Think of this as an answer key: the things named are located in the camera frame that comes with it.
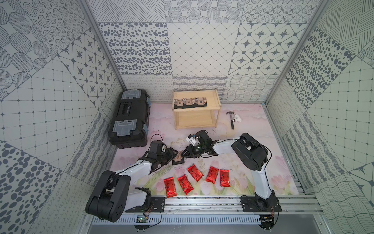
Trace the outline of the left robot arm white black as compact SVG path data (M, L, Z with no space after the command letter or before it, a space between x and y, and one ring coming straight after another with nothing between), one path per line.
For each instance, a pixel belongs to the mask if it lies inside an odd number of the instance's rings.
M149 212L154 209L152 192L131 186L138 180L169 164L178 151L161 140L151 142L149 149L135 164L119 170L104 171L96 183L85 207L85 212L99 219L116 222L123 212Z

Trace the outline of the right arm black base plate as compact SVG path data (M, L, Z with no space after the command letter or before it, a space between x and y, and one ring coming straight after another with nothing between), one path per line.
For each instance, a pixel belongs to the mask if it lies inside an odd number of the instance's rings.
M262 199L258 196L249 197L243 195L240 197L243 212L256 213L256 212L281 212L282 208L277 197L271 195L267 199Z

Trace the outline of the black tea bag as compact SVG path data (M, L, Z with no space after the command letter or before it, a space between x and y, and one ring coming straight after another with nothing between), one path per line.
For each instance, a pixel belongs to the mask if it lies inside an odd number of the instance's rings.
M206 97L197 97L195 98L194 104L196 105L196 107L206 107L207 99Z
M194 98L184 98L183 99L184 108L195 108L195 99Z
M174 109L184 109L185 104L184 104L183 99L174 99L173 108Z
M184 164L185 160L181 156L180 153L177 154L177 156L172 160L172 165L179 165L179 164Z

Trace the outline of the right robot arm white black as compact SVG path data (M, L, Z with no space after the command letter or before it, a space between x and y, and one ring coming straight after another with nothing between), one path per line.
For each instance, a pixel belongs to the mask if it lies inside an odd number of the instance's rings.
M235 139L212 140L205 130L189 135L187 141L190 145L181 153L183 158L198 158L203 154L210 157L223 154L236 154L243 165L252 172L255 182L254 203L262 210L275 207L278 198L270 184L266 174L266 168L270 161L270 149L259 143L248 133L241 134Z

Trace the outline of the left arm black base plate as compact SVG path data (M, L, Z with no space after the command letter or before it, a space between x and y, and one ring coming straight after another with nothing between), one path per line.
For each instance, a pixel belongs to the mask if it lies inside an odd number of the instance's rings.
M159 213L165 208L166 197L150 197L147 198L143 205L130 208L126 213Z

